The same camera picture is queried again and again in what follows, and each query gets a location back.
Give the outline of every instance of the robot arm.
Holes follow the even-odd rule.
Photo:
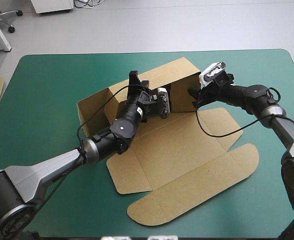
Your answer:
[[[167,118],[169,96],[165,88],[150,94],[149,81],[140,81],[137,71],[129,74],[127,100],[117,119],[81,147],[32,166],[9,166],[0,170],[0,239],[13,239],[34,218],[47,188],[77,167],[94,164],[124,153],[131,145],[140,122],[149,117]]]
[[[198,109],[220,101],[241,107],[248,114],[259,119],[264,127],[273,129],[286,148],[281,159],[281,176],[294,210],[294,121],[286,117],[286,111],[278,104],[280,94],[277,90],[263,85],[248,87],[234,85],[234,77],[225,72],[225,67],[225,63],[216,62],[200,74],[202,87],[189,90],[189,94],[196,100],[193,105]],[[276,91],[278,100],[274,99],[270,89]],[[294,220],[279,239],[294,240]]]

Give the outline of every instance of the office chair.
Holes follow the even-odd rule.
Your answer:
[[[7,14],[12,14],[12,13],[16,13],[17,16],[23,15],[23,12],[21,10],[12,10],[12,11],[4,11],[4,12],[0,11],[0,22],[6,24],[8,26],[8,32],[10,32],[11,34],[13,32],[15,32],[14,25],[11,22],[3,19],[3,17]]]

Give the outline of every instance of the green tabletop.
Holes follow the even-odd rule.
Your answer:
[[[185,56],[203,70],[223,61],[235,84],[262,84],[281,92],[280,104],[294,119],[294,63],[282,49],[24,56],[0,103],[0,169],[33,165],[78,146],[76,102],[128,78]],[[243,126],[245,111],[223,103]],[[47,237],[171,234],[179,237],[276,237],[294,218],[281,179],[285,148],[272,130],[257,123],[233,148],[257,146],[256,172],[170,223],[143,226],[127,216],[127,206],[148,193],[120,195],[106,160],[72,172],[26,228]]]

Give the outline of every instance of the white cabinet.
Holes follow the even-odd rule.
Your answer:
[[[36,13],[47,13],[74,8],[74,0],[31,0]]]

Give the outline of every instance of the cardboard box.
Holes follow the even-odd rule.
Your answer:
[[[252,144],[233,151],[229,148],[242,131],[224,138],[205,135],[199,128],[188,88],[199,87],[199,70],[180,58],[139,75],[150,88],[171,84],[169,117],[149,118],[139,125],[130,148],[115,154],[107,167],[120,194],[152,191],[132,203],[127,214],[134,221],[156,226],[167,223],[225,189],[249,177],[257,168],[259,155]],[[110,86],[77,103],[83,123],[93,111],[128,80]],[[107,127],[121,111],[127,91],[106,105],[84,129],[86,136]],[[208,132],[220,135],[240,126],[224,108],[201,111],[199,117]]]
[[[197,67],[185,57],[181,57],[170,63],[139,74],[138,77],[140,81],[149,80],[149,88],[152,90],[170,84],[171,110],[173,112],[182,112],[194,110],[191,104],[194,99],[189,96],[187,89],[196,89],[200,87],[199,74],[200,70]],[[128,84],[129,80],[126,79],[77,102],[80,122],[83,123],[89,119],[107,99]],[[112,124],[117,115],[121,112],[126,99],[127,90],[124,89],[83,127],[84,134],[87,137],[92,136],[99,130]]]

